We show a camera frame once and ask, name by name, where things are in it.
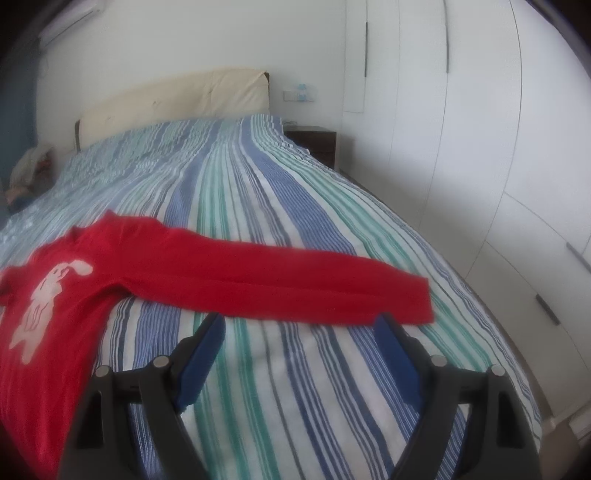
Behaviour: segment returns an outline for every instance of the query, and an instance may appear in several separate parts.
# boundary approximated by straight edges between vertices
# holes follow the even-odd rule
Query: blue curtain
[[[0,77],[0,179],[8,188],[10,173],[37,144],[35,103],[40,52],[35,42]]]

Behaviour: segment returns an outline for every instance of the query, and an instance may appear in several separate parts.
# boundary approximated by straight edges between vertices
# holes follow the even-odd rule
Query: red long-sleeve shirt
[[[213,240],[109,212],[0,278],[0,420],[40,478],[57,474],[109,312],[130,294],[258,319],[433,319],[427,280],[375,260]]]

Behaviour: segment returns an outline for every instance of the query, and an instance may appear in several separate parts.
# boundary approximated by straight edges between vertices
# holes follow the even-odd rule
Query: blue and white striped bedding
[[[168,122],[101,141],[70,160],[55,188],[0,233],[0,267],[111,209],[213,238],[334,250],[428,277],[436,322],[407,330],[431,353],[509,372],[539,445],[522,369],[464,282],[381,202],[311,158],[268,115]],[[129,298],[109,316],[97,364],[145,365],[191,335],[203,313]],[[142,411],[137,444],[160,465]],[[229,319],[226,340],[182,415],[214,479],[384,479],[417,413],[404,404],[366,327]],[[458,409],[440,472],[451,477],[465,426]]]

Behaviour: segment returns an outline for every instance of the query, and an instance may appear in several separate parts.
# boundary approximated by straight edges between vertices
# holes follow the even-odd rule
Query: nightstand
[[[316,160],[335,169],[336,132],[323,127],[285,125],[283,133],[296,145],[310,150]]]

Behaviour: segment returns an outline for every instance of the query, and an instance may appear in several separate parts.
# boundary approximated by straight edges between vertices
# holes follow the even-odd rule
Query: blue gripper pad
[[[383,315],[375,319],[374,336],[402,399],[420,412],[423,409],[424,399],[421,395],[418,371]]]
[[[178,379],[179,390],[174,400],[177,411],[184,411],[197,400],[225,336],[226,322],[222,315],[217,315]]]

